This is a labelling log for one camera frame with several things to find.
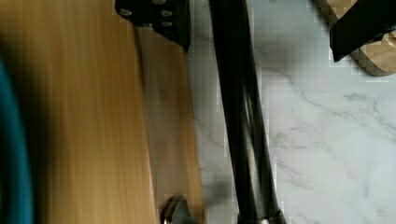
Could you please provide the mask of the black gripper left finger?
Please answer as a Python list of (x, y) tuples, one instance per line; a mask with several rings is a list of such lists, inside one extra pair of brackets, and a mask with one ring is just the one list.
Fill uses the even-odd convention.
[(152, 28), (185, 52), (189, 51), (190, 0), (115, 0), (115, 9), (133, 25)]

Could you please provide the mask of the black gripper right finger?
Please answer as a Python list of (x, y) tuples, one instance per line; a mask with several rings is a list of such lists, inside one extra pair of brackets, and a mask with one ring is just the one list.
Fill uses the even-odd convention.
[(339, 62), (396, 24), (396, 0), (357, 0), (330, 29), (333, 60)]

